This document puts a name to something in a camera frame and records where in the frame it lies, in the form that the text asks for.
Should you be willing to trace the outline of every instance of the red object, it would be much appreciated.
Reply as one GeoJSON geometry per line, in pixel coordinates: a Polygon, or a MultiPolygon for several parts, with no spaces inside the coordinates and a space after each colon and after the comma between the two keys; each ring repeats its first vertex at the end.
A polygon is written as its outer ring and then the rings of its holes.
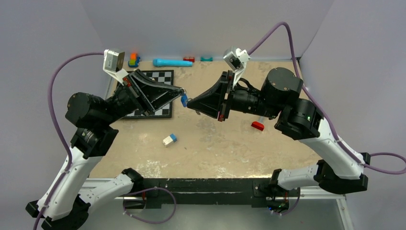
{"type": "Polygon", "coordinates": [[[137,60],[137,53],[132,53],[130,55],[130,60],[137,60]]]}
{"type": "Polygon", "coordinates": [[[194,57],[184,57],[183,60],[194,62],[194,57]]]}
{"type": "Polygon", "coordinates": [[[258,121],[252,122],[251,126],[261,131],[263,131],[265,128],[264,125],[262,123],[259,123],[258,121]]]}
{"type": "Polygon", "coordinates": [[[128,78],[123,78],[125,82],[127,82],[127,87],[131,86],[130,80],[128,78]]]}
{"type": "Polygon", "coordinates": [[[218,121],[219,121],[219,122],[224,121],[224,115],[220,115],[220,116],[218,117],[218,121]]]}

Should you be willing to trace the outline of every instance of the gray wall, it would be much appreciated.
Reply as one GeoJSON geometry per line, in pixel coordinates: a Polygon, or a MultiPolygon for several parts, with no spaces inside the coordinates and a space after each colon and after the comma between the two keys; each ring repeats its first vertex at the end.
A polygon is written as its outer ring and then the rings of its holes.
{"type": "MultiPolygon", "coordinates": [[[[0,229],[31,229],[25,205],[44,194],[66,157],[48,112],[48,81],[66,59],[103,46],[79,0],[2,1],[0,22],[0,229]]],[[[70,95],[103,96],[107,79],[102,56],[60,72],[54,104],[68,140],[75,130],[64,119],[70,95]]]]}
{"type": "MultiPolygon", "coordinates": [[[[292,28],[296,55],[309,46],[333,0],[81,0],[106,47],[142,59],[250,49],[277,22],[292,28]]],[[[286,31],[277,30],[254,59],[291,58],[286,31]]]]}
{"type": "MultiPolygon", "coordinates": [[[[405,153],[406,1],[334,1],[301,59],[305,84],[354,149],[405,153]]],[[[404,163],[376,157],[372,165],[404,163]]],[[[348,195],[357,230],[405,229],[405,175],[366,169],[368,191],[348,195]]]]}

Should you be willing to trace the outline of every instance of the blue block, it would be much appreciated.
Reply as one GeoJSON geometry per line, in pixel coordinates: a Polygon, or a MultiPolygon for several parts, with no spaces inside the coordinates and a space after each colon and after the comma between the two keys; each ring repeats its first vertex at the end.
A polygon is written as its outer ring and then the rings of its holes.
{"type": "Polygon", "coordinates": [[[193,62],[191,61],[181,61],[181,60],[166,60],[166,59],[154,59],[152,60],[152,64],[156,67],[161,66],[192,66],[193,62]]]}
{"type": "Polygon", "coordinates": [[[180,102],[182,102],[183,107],[186,107],[188,105],[188,96],[186,94],[182,95],[180,102]]]}
{"type": "Polygon", "coordinates": [[[178,139],[176,138],[176,136],[173,133],[169,136],[170,136],[170,138],[172,138],[173,142],[178,141],[178,139]]]}

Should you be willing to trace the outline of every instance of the red block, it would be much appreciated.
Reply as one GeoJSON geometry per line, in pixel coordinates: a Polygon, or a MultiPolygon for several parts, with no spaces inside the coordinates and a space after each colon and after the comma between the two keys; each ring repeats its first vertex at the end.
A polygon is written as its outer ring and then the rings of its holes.
{"type": "Polygon", "coordinates": [[[261,123],[259,123],[258,121],[252,122],[251,126],[254,127],[254,128],[256,128],[256,129],[259,129],[259,130],[261,130],[261,131],[263,131],[264,128],[265,128],[264,125],[261,124],[261,123]]]}
{"type": "Polygon", "coordinates": [[[194,62],[194,57],[184,57],[183,60],[194,62]]]}

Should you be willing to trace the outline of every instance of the chessboard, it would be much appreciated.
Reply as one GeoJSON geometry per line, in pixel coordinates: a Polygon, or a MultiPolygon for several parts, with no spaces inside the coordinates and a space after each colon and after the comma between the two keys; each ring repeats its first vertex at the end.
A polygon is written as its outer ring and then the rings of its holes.
{"type": "MultiPolygon", "coordinates": [[[[168,85],[173,85],[173,70],[146,70],[142,71],[147,77],[154,81],[163,82],[168,85]]],[[[128,114],[122,119],[161,119],[161,118],[172,118],[172,102],[165,105],[162,109],[145,116],[135,110],[133,113],[128,114]]]]}

